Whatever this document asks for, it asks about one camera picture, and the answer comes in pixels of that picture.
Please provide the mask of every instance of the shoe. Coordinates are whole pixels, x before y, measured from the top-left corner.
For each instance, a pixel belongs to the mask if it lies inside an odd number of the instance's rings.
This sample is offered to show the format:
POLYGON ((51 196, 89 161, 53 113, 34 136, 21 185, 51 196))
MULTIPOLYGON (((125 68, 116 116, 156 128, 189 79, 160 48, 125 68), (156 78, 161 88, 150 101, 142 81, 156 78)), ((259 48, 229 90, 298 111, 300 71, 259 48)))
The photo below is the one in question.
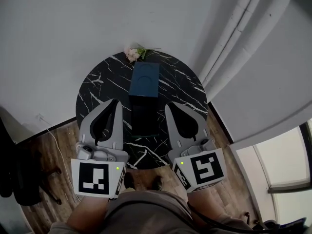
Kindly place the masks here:
POLYGON ((123 183, 124 183, 126 189, 127 188, 135 189, 135 181, 133 180, 131 173, 125 174, 125 178, 123 179, 123 183))
POLYGON ((156 176, 152 183, 152 190, 161 191, 162 190, 162 176, 156 176))

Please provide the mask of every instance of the white pipe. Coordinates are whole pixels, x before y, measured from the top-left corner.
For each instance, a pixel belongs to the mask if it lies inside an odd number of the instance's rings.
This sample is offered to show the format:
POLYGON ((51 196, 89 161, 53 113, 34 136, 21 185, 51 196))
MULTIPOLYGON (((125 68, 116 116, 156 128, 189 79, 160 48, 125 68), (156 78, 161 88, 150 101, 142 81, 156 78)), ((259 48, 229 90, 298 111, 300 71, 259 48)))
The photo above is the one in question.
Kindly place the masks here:
POLYGON ((239 24, 234 29, 233 34, 231 35, 228 43, 226 44, 224 50, 220 54, 219 58, 216 60, 212 68, 210 68, 209 73, 205 77, 203 81, 203 86, 206 87, 208 82, 212 79, 212 77, 215 75, 217 70, 220 68, 221 64, 224 62, 227 55, 230 53, 230 51, 233 49, 234 45, 236 44, 237 40, 239 39, 240 35, 242 34, 243 30, 245 29, 249 19, 252 17, 254 10, 256 9, 258 3, 260 0, 251 0, 248 4, 246 11, 244 12, 239 24))
POLYGON ((237 27, 239 21, 241 20, 245 9, 247 8, 250 0, 238 0, 235 9, 232 12, 232 15, 225 26, 216 47, 214 48, 213 52, 211 53, 207 63, 205 64, 203 70, 200 72, 199 80, 201 82, 204 81, 206 76, 208 75, 209 71, 215 64, 216 60, 219 58, 221 52, 223 51, 226 43, 228 42, 229 38, 231 37, 233 31, 237 27))
POLYGON ((207 89, 207 101, 211 101, 256 52, 257 48, 281 18, 289 2, 290 0, 272 0, 259 23, 251 31, 244 46, 238 50, 234 59, 231 60, 231 64, 226 66, 217 78, 214 77, 210 80, 209 89, 207 89))

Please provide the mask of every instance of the green leaf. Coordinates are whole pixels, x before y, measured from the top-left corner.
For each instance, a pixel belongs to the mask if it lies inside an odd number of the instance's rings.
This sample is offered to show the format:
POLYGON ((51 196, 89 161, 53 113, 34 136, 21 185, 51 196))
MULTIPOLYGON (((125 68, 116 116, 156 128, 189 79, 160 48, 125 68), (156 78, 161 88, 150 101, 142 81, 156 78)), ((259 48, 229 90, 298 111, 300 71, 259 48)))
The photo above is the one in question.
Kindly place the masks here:
POLYGON ((142 55, 143 53, 146 53, 146 49, 145 48, 137 48, 137 52, 139 55, 142 55))
POLYGON ((141 55, 142 60, 144 60, 145 55, 146 55, 146 51, 141 55))

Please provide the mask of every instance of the baseboard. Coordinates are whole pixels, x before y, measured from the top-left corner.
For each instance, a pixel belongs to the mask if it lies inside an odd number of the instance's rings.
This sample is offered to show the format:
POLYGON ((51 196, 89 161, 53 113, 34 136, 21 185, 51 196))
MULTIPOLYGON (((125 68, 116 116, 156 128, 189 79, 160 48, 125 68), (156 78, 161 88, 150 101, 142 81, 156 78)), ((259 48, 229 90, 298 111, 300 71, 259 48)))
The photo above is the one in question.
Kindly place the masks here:
MULTIPOLYGON (((49 131, 52 131, 52 130, 54 130, 54 129, 56 129, 56 128, 59 128, 59 127, 61 127, 61 126, 64 126, 64 125, 66 125, 66 124, 68 124, 68 123, 71 123, 71 122, 73 122, 73 121, 75 121, 75 120, 76 120, 76 117, 73 117, 73 118, 71 118, 71 119, 68 119, 68 120, 66 120, 66 121, 64 121, 64 122, 62 122, 62 123, 60 123, 60 124, 57 124, 57 125, 55 125, 55 126, 53 126, 53 127, 48 128, 48 130, 49 130, 49 131)), ((37 134, 35 134, 35 135, 32 135, 31 137, 29 137, 29 138, 27 138, 27 139, 25 139, 25 140, 23 140, 23 141, 17 143, 16 146, 22 146, 23 144, 25 144, 25 143, 31 141, 32 139, 35 139, 35 138, 37 138, 37 137, 39 137, 39 136, 41 136, 41 135, 43 135, 43 134, 46 134, 46 133, 48 132, 48 130, 44 130, 44 131, 42 131, 42 132, 40 132, 40 133, 37 133, 37 134)))
POLYGON ((234 141, 232 140, 232 137, 231 137, 230 133, 229 133, 228 130, 226 129, 226 127, 225 127, 223 121, 221 120, 219 114, 217 113, 217 111, 215 110, 215 108, 214 108, 214 106, 213 106, 213 104, 212 104, 211 102, 208 102, 208 107, 209 107, 210 110, 212 111, 212 113, 213 113, 213 115, 214 115, 216 121, 219 123, 219 125, 220 125, 222 131, 224 132, 225 137, 228 139, 229 143, 230 143, 230 144, 233 144, 234 141))

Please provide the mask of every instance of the pink flower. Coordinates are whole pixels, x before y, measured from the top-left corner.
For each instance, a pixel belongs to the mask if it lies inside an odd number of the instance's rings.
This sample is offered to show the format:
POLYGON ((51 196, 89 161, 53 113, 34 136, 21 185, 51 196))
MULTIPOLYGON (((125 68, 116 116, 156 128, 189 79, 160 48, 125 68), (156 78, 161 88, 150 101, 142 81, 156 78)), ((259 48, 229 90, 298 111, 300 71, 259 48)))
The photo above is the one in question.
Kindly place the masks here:
POLYGON ((125 48, 124 53, 126 54, 130 62, 136 61, 140 57, 140 54, 137 52, 137 49, 125 48))

